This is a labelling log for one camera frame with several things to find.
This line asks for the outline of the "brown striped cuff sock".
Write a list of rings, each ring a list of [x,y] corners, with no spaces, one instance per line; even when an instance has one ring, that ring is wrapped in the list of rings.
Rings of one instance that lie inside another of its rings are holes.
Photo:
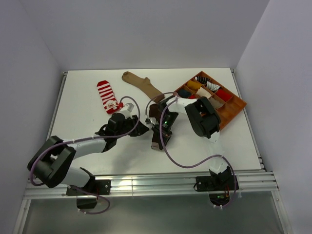
[[[160,135],[159,135],[159,122],[160,122],[160,116],[161,112],[158,109],[157,104],[152,104],[149,107],[149,117],[150,118],[155,118],[155,122],[152,126],[152,131],[153,131],[153,137],[152,137],[152,145],[151,148],[154,150],[163,150],[161,141],[160,141]]]

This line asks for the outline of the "tan beige sock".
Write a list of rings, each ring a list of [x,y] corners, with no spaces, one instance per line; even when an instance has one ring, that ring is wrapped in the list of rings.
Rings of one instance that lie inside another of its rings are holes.
[[[151,84],[151,81],[148,77],[141,78],[129,71],[126,71],[123,73],[121,78],[124,82],[140,89],[150,98],[150,100],[154,101],[155,103],[159,103],[165,98],[163,93]]]

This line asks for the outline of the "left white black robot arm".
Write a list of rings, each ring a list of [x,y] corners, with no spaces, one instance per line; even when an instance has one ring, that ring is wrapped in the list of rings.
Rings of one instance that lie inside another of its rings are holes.
[[[104,153],[115,147],[124,136],[138,137],[149,131],[136,115],[113,114],[91,137],[65,141],[49,137],[27,165],[34,186],[54,188],[69,185],[84,195],[98,189],[95,176],[84,168],[71,166],[74,159],[95,153]]]

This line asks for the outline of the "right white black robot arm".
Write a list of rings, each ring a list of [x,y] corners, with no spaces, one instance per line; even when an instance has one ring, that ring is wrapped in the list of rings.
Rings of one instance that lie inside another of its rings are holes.
[[[206,138],[212,144],[218,143],[221,119],[208,99],[205,97],[187,99],[172,95],[158,104],[151,105],[149,114],[146,116],[146,122],[153,125],[152,148],[164,151],[174,165],[183,169],[192,169],[211,160],[208,183],[197,180],[198,191],[216,191],[223,188],[237,190],[238,182],[233,167],[223,155],[214,154],[188,166],[176,162],[170,156],[166,146],[173,134],[172,125],[179,114],[185,114],[188,117],[192,130],[197,136]]]

